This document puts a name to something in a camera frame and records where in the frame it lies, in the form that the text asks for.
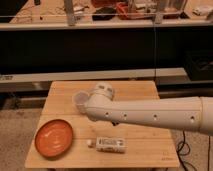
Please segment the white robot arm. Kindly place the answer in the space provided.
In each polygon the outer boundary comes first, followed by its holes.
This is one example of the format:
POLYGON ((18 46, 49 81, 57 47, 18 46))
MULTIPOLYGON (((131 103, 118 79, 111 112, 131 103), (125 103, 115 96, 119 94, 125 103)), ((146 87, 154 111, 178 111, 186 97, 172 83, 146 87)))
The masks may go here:
POLYGON ((213 97, 114 101, 108 83, 97 83, 85 103, 93 120, 193 131, 213 136, 213 97))

